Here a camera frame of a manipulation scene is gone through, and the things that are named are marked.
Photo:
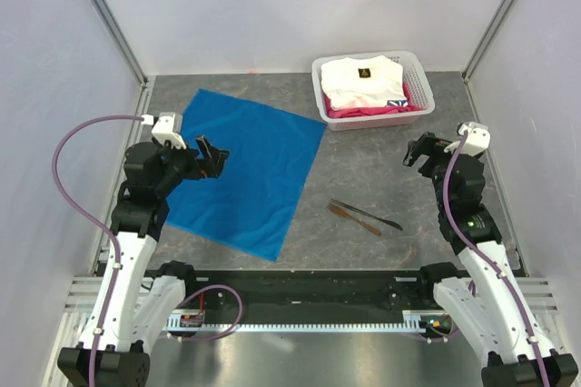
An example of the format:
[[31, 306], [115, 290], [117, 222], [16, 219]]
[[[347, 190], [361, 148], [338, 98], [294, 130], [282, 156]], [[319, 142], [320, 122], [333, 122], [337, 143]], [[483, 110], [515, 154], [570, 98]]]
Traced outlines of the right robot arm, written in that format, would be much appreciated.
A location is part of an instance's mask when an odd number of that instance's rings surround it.
[[420, 157], [419, 173], [433, 185], [439, 229], [471, 280], [452, 263], [420, 269], [418, 302], [441, 307], [481, 362], [485, 386], [570, 386], [579, 374], [574, 356], [561, 353], [532, 313], [507, 259], [507, 249], [482, 193], [486, 127], [463, 124], [459, 140], [424, 133], [408, 144], [403, 163]]

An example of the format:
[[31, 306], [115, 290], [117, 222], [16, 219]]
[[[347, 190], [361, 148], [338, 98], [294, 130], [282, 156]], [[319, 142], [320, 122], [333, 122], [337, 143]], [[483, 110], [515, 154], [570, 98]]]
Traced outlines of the wooden fork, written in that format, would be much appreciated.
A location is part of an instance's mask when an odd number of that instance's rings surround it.
[[351, 221], [359, 224], [363, 228], [365, 228], [367, 231], [369, 231], [369, 232], [371, 232], [371, 233], [373, 233], [373, 234], [375, 234], [377, 236], [381, 236], [382, 235], [382, 232], [379, 229], [377, 229], [377, 228], [369, 225], [368, 223], [365, 223], [365, 222], [361, 221], [360, 219], [354, 217], [353, 215], [349, 214], [347, 211], [345, 211], [344, 209], [340, 208], [339, 206], [337, 206], [335, 204], [330, 203], [327, 206], [327, 208], [328, 208], [329, 211], [331, 211], [335, 215], [337, 215], [337, 216], [339, 216], [341, 218], [344, 218], [344, 219], [351, 220]]

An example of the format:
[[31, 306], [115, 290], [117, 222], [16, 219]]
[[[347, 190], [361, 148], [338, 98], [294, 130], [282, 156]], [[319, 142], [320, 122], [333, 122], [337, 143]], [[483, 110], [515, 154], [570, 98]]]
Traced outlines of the blue cloth napkin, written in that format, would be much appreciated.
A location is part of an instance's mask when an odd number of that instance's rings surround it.
[[168, 224], [262, 259], [278, 258], [325, 132], [324, 123], [266, 104], [200, 90], [182, 137], [229, 152], [217, 179], [184, 181]]

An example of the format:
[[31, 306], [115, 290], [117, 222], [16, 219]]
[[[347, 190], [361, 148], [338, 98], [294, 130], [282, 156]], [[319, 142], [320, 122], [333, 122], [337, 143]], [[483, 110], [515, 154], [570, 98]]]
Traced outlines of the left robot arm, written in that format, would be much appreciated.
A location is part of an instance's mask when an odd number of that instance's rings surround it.
[[74, 347], [61, 349], [57, 366], [73, 386], [143, 386], [151, 352], [173, 310], [199, 298], [195, 272], [172, 261], [153, 275], [139, 298], [146, 269], [169, 214], [168, 197], [184, 180], [217, 178], [229, 152], [201, 135], [197, 146], [157, 140], [125, 152], [125, 180], [106, 231], [111, 251], [90, 319]]

